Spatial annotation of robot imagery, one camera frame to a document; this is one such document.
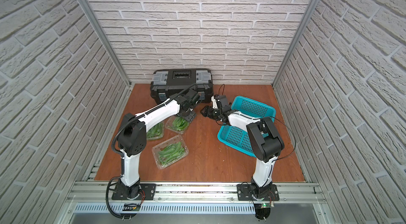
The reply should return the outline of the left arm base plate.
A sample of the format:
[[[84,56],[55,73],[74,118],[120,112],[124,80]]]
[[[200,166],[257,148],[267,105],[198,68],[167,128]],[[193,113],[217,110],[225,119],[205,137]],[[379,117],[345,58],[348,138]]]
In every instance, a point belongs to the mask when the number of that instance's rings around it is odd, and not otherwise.
[[[155,183],[141,183],[127,187],[122,183],[115,186],[112,194],[113,200],[153,200],[155,195]]]

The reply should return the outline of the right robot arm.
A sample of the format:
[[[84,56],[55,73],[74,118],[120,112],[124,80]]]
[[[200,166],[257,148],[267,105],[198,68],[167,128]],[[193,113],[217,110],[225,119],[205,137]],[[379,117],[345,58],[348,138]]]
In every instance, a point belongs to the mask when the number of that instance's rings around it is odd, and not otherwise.
[[[264,103],[237,96],[230,104],[224,95],[212,97],[212,105],[200,113],[221,125],[217,138],[241,153],[256,157],[256,166],[248,186],[246,200],[264,200],[271,195],[272,172],[284,149],[284,142],[274,124],[276,110]]]

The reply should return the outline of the teal plastic basket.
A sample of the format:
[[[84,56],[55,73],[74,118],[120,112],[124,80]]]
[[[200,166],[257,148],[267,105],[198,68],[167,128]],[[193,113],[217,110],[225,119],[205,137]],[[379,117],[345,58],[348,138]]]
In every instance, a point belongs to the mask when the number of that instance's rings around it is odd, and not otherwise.
[[[270,117],[274,121],[276,116],[276,110],[272,106],[242,96],[237,96],[234,99],[231,108],[239,111],[244,119],[248,121],[257,121],[264,117]],[[226,146],[255,157],[248,133],[241,128],[228,125],[222,126],[217,138]]]

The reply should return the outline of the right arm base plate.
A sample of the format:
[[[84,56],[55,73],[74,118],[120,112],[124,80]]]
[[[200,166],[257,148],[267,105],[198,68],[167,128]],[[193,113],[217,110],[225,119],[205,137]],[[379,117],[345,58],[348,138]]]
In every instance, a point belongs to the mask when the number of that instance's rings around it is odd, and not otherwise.
[[[255,184],[243,182],[236,185],[239,201],[279,201],[277,186],[273,183],[265,187],[258,187]]]

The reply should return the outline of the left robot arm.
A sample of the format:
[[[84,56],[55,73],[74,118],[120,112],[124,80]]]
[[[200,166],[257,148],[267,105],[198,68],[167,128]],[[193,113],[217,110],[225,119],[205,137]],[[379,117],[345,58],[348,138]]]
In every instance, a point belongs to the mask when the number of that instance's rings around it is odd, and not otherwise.
[[[193,110],[199,98],[197,91],[187,87],[154,108],[137,115],[128,114],[123,118],[121,128],[111,144],[113,152],[121,158],[121,175],[115,187],[116,197],[130,200],[139,197],[139,162],[147,145],[147,132],[171,116]]]

